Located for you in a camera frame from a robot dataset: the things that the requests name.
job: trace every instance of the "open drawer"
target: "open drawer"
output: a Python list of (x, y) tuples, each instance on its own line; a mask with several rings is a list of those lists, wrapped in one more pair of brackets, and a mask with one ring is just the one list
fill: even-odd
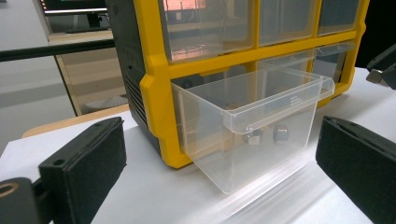
[(267, 64), (186, 90), (172, 87), (181, 148), (232, 193), (304, 150), (317, 102), (333, 94), (334, 83)]

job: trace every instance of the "white table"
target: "white table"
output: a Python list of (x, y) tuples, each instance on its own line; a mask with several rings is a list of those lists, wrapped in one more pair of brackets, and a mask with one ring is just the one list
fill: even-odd
[[(351, 89), (317, 110), (307, 147), (312, 156), (324, 115), (396, 142), (396, 91), (367, 82), (367, 74), (358, 68)], [(125, 120), (128, 165), (93, 223), (371, 223), (315, 161), (273, 188), (258, 179), (225, 195), (194, 164), (167, 167), (130, 113), (117, 116)], [(36, 180), (41, 161), (96, 121), (10, 142), (0, 158), (0, 180)]]

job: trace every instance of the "computer monitor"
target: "computer monitor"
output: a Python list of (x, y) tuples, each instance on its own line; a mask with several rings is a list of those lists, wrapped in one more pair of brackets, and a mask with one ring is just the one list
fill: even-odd
[(45, 16), (87, 15), (90, 27), (99, 27), (98, 13), (107, 12), (105, 0), (38, 0)]

